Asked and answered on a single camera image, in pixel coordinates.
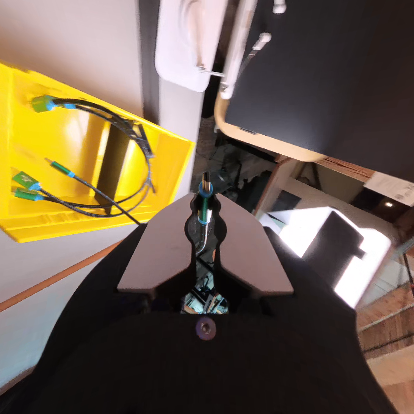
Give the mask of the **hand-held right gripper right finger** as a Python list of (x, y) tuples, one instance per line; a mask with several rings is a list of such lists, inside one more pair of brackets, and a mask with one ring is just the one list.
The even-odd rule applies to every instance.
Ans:
[(294, 289), (261, 223), (247, 210), (221, 194), (219, 218), (226, 234), (216, 249), (223, 282), (235, 282), (241, 296), (292, 295)]

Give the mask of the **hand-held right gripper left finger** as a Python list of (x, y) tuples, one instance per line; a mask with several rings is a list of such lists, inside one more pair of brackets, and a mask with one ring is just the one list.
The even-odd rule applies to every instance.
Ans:
[(147, 224), (118, 283), (122, 293), (184, 297), (196, 281), (194, 242), (186, 230), (196, 195), (189, 193), (160, 210)]

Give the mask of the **yellow plastic bin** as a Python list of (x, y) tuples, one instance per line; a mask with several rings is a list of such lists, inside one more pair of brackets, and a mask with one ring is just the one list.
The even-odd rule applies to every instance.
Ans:
[(96, 188), (111, 125), (130, 139), (117, 204), (145, 223), (174, 201), (194, 142), (1, 62), (1, 230), (18, 243), (132, 225)]

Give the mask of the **black bin divider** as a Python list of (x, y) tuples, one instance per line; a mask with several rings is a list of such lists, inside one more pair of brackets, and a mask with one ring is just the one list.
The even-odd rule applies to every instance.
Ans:
[(96, 188), (112, 200), (116, 200), (129, 143), (130, 139), (124, 132), (114, 125), (110, 126)]

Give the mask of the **led panel light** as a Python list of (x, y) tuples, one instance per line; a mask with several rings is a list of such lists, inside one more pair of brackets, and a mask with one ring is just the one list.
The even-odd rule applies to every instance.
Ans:
[(357, 306), (392, 247), (387, 236), (358, 227), (331, 207), (264, 213), (259, 222), (272, 229), (351, 308)]

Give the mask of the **white paper notice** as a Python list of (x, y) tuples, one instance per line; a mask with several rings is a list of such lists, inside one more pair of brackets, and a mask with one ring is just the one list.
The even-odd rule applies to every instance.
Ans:
[(384, 173), (374, 172), (364, 187), (388, 198), (412, 207), (414, 205), (414, 184)]

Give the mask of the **black wood-edged board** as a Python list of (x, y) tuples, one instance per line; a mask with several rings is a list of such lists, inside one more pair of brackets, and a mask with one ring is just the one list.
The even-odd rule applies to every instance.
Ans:
[(240, 2), (247, 57), (215, 118), (229, 137), (302, 161), (351, 163), (413, 183), (413, 1)]

